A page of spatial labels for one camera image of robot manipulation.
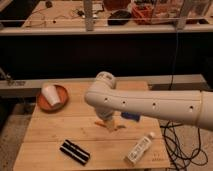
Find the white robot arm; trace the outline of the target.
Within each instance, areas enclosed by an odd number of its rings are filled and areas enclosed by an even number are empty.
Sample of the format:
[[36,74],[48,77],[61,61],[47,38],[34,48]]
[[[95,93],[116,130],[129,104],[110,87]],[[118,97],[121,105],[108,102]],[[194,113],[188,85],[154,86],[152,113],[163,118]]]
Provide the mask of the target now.
[[100,72],[84,99],[104,121],[121,111],[213,131],[213,92],[118,90],[115,76]]

